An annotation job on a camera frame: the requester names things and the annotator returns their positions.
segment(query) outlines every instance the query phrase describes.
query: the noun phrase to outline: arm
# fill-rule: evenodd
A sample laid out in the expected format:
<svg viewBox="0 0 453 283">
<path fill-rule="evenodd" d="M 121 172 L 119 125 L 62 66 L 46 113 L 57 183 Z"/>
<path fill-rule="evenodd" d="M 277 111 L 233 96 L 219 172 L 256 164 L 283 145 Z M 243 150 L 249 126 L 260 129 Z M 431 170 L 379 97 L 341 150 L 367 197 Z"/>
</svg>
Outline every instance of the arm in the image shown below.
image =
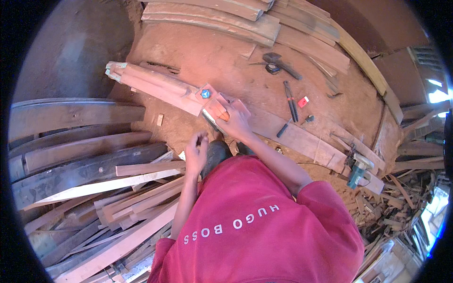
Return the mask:
<svg viewBox="0 0 453 283">
<path fill-rule="evenodd" d="M 283 182 L 293 196 L 312 182 L 312 179 L 296 162 L 276 152 L 258 138 L 250 129 L 248 117 L 231 105 L 224 105 L 230 119 L 225 122 L 217 119 L 216 123 L 231 137 L 240 140 Z"/>
<path fill-rule="evenodd" d="M 197 148 L 198 140 L 201 141 L 199 149 Z M 207 145 L 207 132 L 199 132 L 192 136 L 184 150 L 186 154 L 186 176 L 171 228 L 170 238 L 173 240 L 177 239 L 197 200 L 198 176 L 206 164 Z"/>
</svg>

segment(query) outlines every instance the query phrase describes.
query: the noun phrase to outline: red sweatshirt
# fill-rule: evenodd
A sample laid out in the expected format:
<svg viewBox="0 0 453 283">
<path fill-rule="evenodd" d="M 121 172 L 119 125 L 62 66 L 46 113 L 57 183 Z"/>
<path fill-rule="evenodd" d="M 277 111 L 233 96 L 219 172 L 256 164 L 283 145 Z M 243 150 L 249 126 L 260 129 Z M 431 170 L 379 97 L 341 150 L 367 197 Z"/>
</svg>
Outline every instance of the red sweatshirt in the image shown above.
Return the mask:
<svg viewBox="0 0 453 283">
<path fill-rule="evenodd" d="M 364 247 L 328 182 L 294 201 L 256 157 L 219 164 L 177 240 L 160 239 L 150 282 L 352 282 Z"/>
</svg>

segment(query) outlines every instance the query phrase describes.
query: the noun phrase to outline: sawdust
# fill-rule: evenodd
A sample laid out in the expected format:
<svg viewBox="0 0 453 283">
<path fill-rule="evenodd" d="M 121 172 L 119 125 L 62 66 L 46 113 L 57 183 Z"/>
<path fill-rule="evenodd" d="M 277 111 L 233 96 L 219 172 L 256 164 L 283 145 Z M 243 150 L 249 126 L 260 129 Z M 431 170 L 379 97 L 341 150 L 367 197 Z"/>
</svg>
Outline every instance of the sawdust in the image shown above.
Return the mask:
<svg viewBox="0 0 453 283">
<path fill-rule="evenodd" d="M 365 145 L 371 146 L 378 131 L 383 102 L 353 60 L 348 75 L 338 74 L 339 91 L 345 95 L 331 99 L 326 95 L 329 88 L 324 75 L 305 55 L 276 43 L 272 49 L 256 47 L 247 61 L 240 54 L 246 53 L 252 46 L 251 43 L 201 27 L 173 23 L 144 24 L 142 35 L 135 38 L 127 62 L 139 64 L 141 61 L 151 60 L 181 68 L 177 77 L 184 82 L 194 86 L 209 82 L 216 90 L 240 98 L 246 105 L 260 107 L 286 120 L 291 118 L 291 113 L 283 81 L 288 80 L 296 101 L 304 96 L 310 99 L 304 108 L 298 109 L 298 124 L 308 115 L 316 117 L 314 122 L 303 125 L 308 132 L 341 149 L 329 138 L 332 130 L 330 125 L 335 123 L 362 140 Z M 284 71 L 272 76 L 264 70 L 264 66 L 249 65 L 252 62 L 262 62 L 262 54 L 270 51 L 281 54 L 283 61 L 290 63 L 304 78 L 297 81 Z M 168 142 L 177 153 L 183 150 L 194 132 L 211 132 L 210 126 L 201 116 L 195 117 L 152 96 L 133 93 L 127 86 L 117 83 L 110 98 L 145 105 L 145 120 L 134 123 L 133 129 L 153 131 L 156 141 Z M 157 114 L 164 115 L 161 127 L 155 125 Z M 386 161 L 390 162 L 392 154 L 396 152 L 394 137 L 398 136 L 399 130 L 391 121 L 385 129 L 381 152 Z M 269 141 L 269 145 L 275 148 L 277 143 Z M 281 148 L 283 154 L 298 163 L 313 162 L 291 149 Z M 344 180 L 329 175 L 329 170 L 316 165 L 301 166 L 314 180 L 330 182 L 346 204 L 355 201 L 358 190 L 351 190 Z"/>
</svg>

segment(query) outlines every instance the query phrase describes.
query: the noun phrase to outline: blue knob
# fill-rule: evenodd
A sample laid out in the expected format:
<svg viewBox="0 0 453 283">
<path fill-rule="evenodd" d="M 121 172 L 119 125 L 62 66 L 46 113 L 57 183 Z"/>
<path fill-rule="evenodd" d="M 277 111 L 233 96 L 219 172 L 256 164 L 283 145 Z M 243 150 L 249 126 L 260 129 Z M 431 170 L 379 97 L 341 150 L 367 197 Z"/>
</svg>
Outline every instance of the blue knob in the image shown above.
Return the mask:
<svg viewBox="0 0 453 283">
<path fill-rule="evenodd" d="M 207 89 L 201 91 L 201 97 L 203 99 L 209 98 L 211 96 L 211 92 Z"/>
</svg>

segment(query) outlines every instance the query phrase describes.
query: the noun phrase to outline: red eraser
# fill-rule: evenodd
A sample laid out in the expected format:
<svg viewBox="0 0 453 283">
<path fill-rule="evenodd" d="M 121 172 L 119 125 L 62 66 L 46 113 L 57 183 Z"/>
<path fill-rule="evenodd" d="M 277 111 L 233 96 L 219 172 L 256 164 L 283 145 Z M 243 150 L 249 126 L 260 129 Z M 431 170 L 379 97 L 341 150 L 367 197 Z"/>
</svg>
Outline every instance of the red eraser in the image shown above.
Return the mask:
<svg viewBox="0 0 453 283">
<path fill-rule="evenodd" d="M 308 97 L 304 97 L 302 98 L 301 100 L 299 100 L 299 102 L 297 103 L 297 105 L 300 106 L 300 108 L 304 107 L 307 103 L 308 103 Z"/>
</svg>

